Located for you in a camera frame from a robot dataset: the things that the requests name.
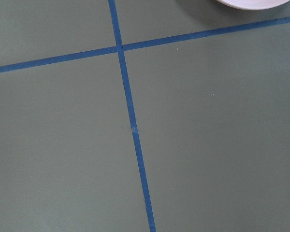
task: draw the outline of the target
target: gray floor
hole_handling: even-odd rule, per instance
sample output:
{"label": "gray floor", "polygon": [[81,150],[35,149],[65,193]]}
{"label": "gray floor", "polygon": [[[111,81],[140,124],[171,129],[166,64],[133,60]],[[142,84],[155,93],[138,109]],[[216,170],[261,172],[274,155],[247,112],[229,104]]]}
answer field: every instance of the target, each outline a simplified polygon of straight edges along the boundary
{"label": "gray floor", "polygon": [[[290,16],[116,6],[123,44]],[[115,45],[107,1],[0,1],[0,66]],[[157,231],[290,232],[290,23],[125,56]],[[149,231],[121,68],[0,73],[0,232]]]}

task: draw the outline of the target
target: bowl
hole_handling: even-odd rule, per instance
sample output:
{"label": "bowl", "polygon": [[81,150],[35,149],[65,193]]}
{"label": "bowl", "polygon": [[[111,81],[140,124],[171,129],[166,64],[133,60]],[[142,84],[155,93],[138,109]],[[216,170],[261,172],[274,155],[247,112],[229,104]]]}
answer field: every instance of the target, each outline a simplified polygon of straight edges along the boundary
{"label": "bowl", "polygon": [[280,6],[290,0],[217,0],[221,3],[242,10],[264,10]]}

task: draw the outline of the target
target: blue stripe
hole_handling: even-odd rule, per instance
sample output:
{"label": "blue stripe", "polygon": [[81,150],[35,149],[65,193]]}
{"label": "blue stripe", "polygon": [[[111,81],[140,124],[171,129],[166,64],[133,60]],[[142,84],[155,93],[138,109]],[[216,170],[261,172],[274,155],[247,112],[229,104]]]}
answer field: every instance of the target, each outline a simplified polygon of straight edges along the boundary
{"label": "blue stripe", "polygon": [[256,22],[256,23],[248,23],[248,24],[242,24],[232,27],[226,27],[226,28],[219,28],[219,29],[213,29],[213,30],[205,30],[190,34],[184,34],[184,35],[176,35],[176,36],[170,36],[165,37],[161,39],[154,39],[154,40],[148,40],[143,42],[137,42],[137,43],[129,43],[126,45],[123,45],[124,51],[143,48],[143,47],[151,47],[151,46],[157,46],[162,44],[170,44],[174,42],[179,41],[185,41],[185,40],[193,40],[208,36],[214,36],[214,35],[221,35],[226,33],[232,33],[236,31],[242,31],[242,30],[251,30],[256,28],[264,28],[279,24],[286,24],[290,23],[290,17],[287,18],[280,18],[280,19],[273,19],[273,20],[267,20],[262,22]]}
{"label": "blue stripe", "polygon": [[115,52],[116,52],[116,47],[107,47],[107,48],[101,48],[101,49],[96,49],[96,50],[91,50],[91,51],[86,51],[86,52],[78,52],[78,53],[73,53],[73,54],[68,54],[68,55],[63,55],[63,56],[58,56],[58,57],[37,59],[37,60],[32,60],[32,61],[27,61],[27,62],[22,62],[22,63],[17,63],[17,64],[0,66],[0,73],[14,71],[18,69],[26,69],[26,68],[31,68],[31,67],[36,67],[36,66],[41,66],[41,65],[46,65],[46,64],[59,63],[59,62],[64,62],[64,61],[69,61],[69,60],[74,60],[74,59],[95,57],[95,56],[100,56],[100,55],[105,55],[105,54],[110,54],[110,53],[115,53]]}
{"label": "blue stripe", "polygon": [[132,129],[132,136],[133,136],[133,141],[134,141],[136,158],[137,158],[137,163],[139,166],[141,184],[142,184],[143,195],[145,199],[149,230],[150,232],[156,232],[156,226],[155,226],[155,221],[154,221],[153,210],[151,207],[151,201],[150,201],[147,177],[146,177],[145,166],[144,166],[144,161],[143,161],[139,132],[137,130],[137,125],[136,125],[136,118],[135,118],[131,88],[130,88],[130,83],[129,83],[129,78],[128,78],[125,54],[122,47],[121,34],[120,34],[120,29],[119,29],[119,22],[118,22],[118,17],[117,17],[117,12],[116,12],[115,0],[109,0],[108,2],[110,6],[110,11],[111,11],[116,47],[118,51],[119,65],[121,69],[121,76],[122,76],[122,81],[123,81],[125,95],[126,95],[126,101],[127,101],[127,106],[128,106],[128,113],[129,113],[129,118],[130,118],[131,129]]}

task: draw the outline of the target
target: blue line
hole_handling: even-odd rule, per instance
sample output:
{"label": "blue line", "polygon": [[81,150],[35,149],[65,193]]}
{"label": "blue line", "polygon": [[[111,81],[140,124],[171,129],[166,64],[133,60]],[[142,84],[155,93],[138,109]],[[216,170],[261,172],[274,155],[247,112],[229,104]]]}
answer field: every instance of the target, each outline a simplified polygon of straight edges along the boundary
{"label": "blue line", "polygon": [[198,39],[198,38],[203,38],[203,37],[208,37],[208,36],[221,35],[221,34],[232,33],[236,31],[242,31],[242,30],[264,28],[264,27],[269,27],[269,26],[274,26],[274,25],[279,25],[279,24],[286,24],[286,23],[290,23],[290,17],[267,20],[267,21],[256,22],[256,23],[242,24],[242,25],[226,27],[226,28],[205,30],[205,31],[200,31],[200,32],[195,32],[195,33],[190,33],[190,34],[170,36],[170,37],[165,37],[161,39],[154,39],[154,40],[148,40],[148,41],[137,42],[137,43],[129,43],[129,44],[123,45],[123,50],[129,51],[129,50],[134,50],[134,49],[139,49],[139,48],[144,48],[144,47],[170,44],[170,43],[179,42],[179,41],[193,40],[193,39]]}
{"label": "blue line", "polygon": [[126,101],[127,101],[127,106],[128,106],[130,125],[132,128],[132,136],[133,136],[133,141],[134,141],[136,158],[137,158],[137,163],[139,166],[141,184],[142,184],[143,195],[144,195],[144,199],[145,199],[149,230],[150,230],[150,232],[156,232],[154,214],[153,214],[153,210],[151,207],[149,188],[148,188],[144,160],[143,160],[143,155],[142,155],[141,142],[140,142],[139,132],[137,130],[137,125],[136,125],[136,118],[135,118],[131,88],[130,88],[130,83],[129,83],[127,65],[126,65],[126,60],[125,60],[125,54],[124,54],[124,50],[122,47],[121,34],[120,34],[119,21],[118,21],[118,17],[117,17],[115,0],[109,0],[108,2],[109,2],[111,17],[112,17],[116,47],[117,47],[118,58],[119,58],[119,65],[120,65],[120,69],[121,69],[121,76],[122,76],[122,81],[123,81],[123,85],[124,85]]}
{"label": "blue line", "polygon": [[101,49],[96,49],[96,50],[91,50],[91,51],[86,51],[86,52],[78,52],[78,53],[73,53],[73,54],[68,54],[68,55],[63,55],[63,56],[58,56],[58,57],[50,57],[50,58],[45,58],[45,59],[37,59],[37,60],[17,63],[17,64],[4,65],[4,66],[0,66],[0,73],[19,70],[19,69],[26,69],[26,68],[31,68],[31,67],[36,67],[36,66],[41,66],[41,65],[46,65],[46,64],[59,63],[59,62],[64,62],[64,61],[69,61],[69,60],[74,60],[74,59],[95,57],[95,56],[100,56],[100,55],[105,55],[105,54],[110,54],[110,53],[115,53],[115,52],[117,52],[116,47],[107,47],[107,48],[101,48]]}

